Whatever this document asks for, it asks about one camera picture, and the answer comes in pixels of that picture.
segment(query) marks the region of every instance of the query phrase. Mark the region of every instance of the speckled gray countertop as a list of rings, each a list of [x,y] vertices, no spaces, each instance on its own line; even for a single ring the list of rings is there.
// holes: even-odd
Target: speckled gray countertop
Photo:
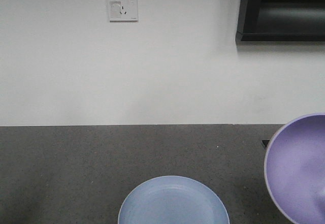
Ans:
[[[280,125],[0,127],[1,223],[117,223],[127,194],[162,175],[193,178],[225,204],[231,224],[290,223],[264,181]]]

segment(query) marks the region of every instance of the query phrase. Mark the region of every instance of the wall socket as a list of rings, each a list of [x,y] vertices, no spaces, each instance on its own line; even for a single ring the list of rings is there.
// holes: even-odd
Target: wall socket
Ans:
[[[138,21],[138,0],[107,0],[110,21]]]

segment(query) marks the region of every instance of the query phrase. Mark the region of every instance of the wall shelf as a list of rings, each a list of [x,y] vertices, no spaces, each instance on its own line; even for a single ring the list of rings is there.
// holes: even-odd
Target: wall shelf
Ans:
[[[241,0],[240,41],[325,41],[325,0]]]

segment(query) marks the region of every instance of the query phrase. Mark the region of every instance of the light blue bowl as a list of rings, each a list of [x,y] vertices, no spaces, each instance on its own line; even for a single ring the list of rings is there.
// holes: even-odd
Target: light blue bowl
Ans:
[[[163,176],[136,187],[124,200],[118,224],[229,224],[219,197],[193,179]]]

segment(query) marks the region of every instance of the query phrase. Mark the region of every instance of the bowl rim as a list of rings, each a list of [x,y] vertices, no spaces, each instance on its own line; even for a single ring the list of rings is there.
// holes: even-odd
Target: bowl rim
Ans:
[[[280,129],[278,129],[275,134],[272,136],[269,144],[268,144],[268,147],[266,149],[266,154],[265,154],[265,158],[264,158],[264,179],[265,179],[265,183],[266,183],[266,186],[268,188],[268,192],[274,202],[274,204],[276,205],[276,207],[280,210],[280,212],[288,219],[290,220],[292,223],[294,224],[301,224],[299,222],[297,222],[296,220],[294,220],[292,217],[290,217],[279,205],[279,203],[276,201],[276,199],[274,198],[273,196],[273,193],[271,191],[271,188],[270,188],[270,184],[269,184],[269,180],[268,180],[268,176],[267,176],[267,161],[268,161],[268,156],[269,156],[269,152],[270,152],[270,149],[274,143],[274,141],[276,140],[276,138],[287,128],[289,127],[290,125],[294,124],[295,122],[297,121],[300,121],[302,119],[306,119],[308,117],[313,117],[313,116],[325,116],[325,113],[324,112],[318,112],[318,113],[311,113],[311,114],[306,114],[306,115],[303,115],[303,116],[300,116],[300,117],[297,117],[296,119],[293,119],[291,120],[290,122],[288,122],[287,124],[283,125]]]
[[[209,192],[213,193],[215,195],[215,197],[217,197],[217,199],[220,201],[222,207],[223,207],[223,210],[227,216],[227,220],[228,220],[228,223],[227,224],[230,224],[230,219],[229,219],[229,215],[228,215],[228,212],[227,212],[227,209],[224,205],[224,203],[222,202],[222,200],[219,198],[219,196],[212,190],[210,189],[208,186],[206,186],[205,184],[199,182],[199,181],[196,181],[192,178],[189,178],[189,177],[183,177],[183,176],[177,176],[177,175],[166,175],[166,176],[158,176],[158,177],[154,177],[154,178],[151,178],[151,179],[148,179],[142,183],[140,183],[138,186],[136,186],[127,196],[126,198],[124,199],[121,207],[120,207],[120,210],[118,212],[118,220],[117,220],[117,223],[120,224],[120,215],[121,215],[121,211],[122,211],[122,208],[124,206],[124,204],[126,203],[127,199],[131,196],[131,194],[137,189],[139,188],[140,186],[144,185],[145,183],[149,182],[149,181],[152,181],[152,180],[156,180],[158,178],[167,178],[167,177],[174,177],[174,178],[183,178],[183,179],[187,179],[187,180],[190,180],[190,181],[194,181],[196,183],[199,183],[201,186],[203,186],[205,189],[207,189]]]

